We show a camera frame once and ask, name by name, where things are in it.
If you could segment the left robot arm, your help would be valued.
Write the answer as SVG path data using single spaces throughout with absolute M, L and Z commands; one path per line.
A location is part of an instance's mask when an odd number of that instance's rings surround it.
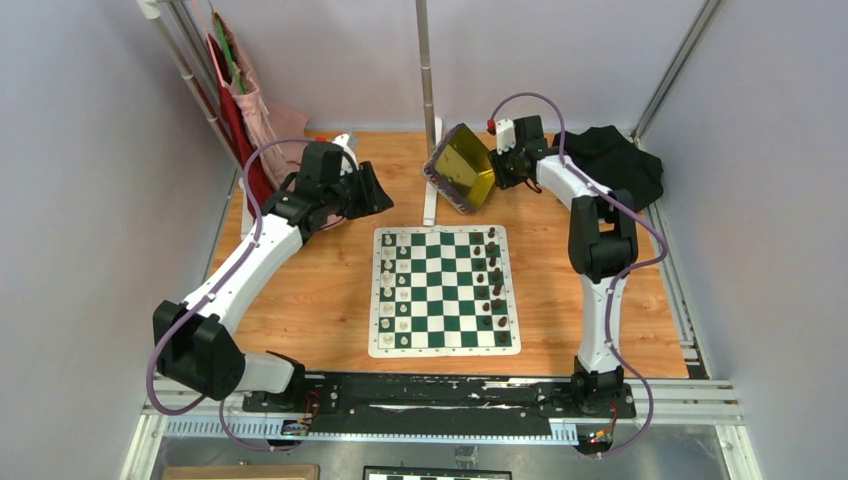
M 204 398 L 268 392 L 283 413 L 306 400 L 303 366 L 276 353 L 245 353 L 234 340 L 248 307 L 274 273 L 318 232 L 392 208 L 371 163 L 358 162 L 350 138 L 307 139 L 300 168 L 262 205 L 247 236 L 201 286 L 154 311 L 148 374 Z

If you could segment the decorated gold tin box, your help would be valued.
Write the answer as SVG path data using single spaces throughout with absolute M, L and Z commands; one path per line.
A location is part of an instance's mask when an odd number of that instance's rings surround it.
M 445 133 L 422 167 L 422 176 L 464 215 L 480 211 L 495 187 L 490 150 L 466 123 Z

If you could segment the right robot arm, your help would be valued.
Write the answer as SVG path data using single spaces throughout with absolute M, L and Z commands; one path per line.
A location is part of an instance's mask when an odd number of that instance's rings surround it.
M 638 258 L 635 222 L 623 210 L 631 196 L 592 180 L 562 145 L 550 146 L 538 116 L 490 119 L 487 131 L 496 141 L 490 162 L 499 188 L 545 189 L 569 210 L 567 252 L 581 280 L 583 333 L 565 399 L 596 417 L 625 395 L 620 308 L 625 271 Z

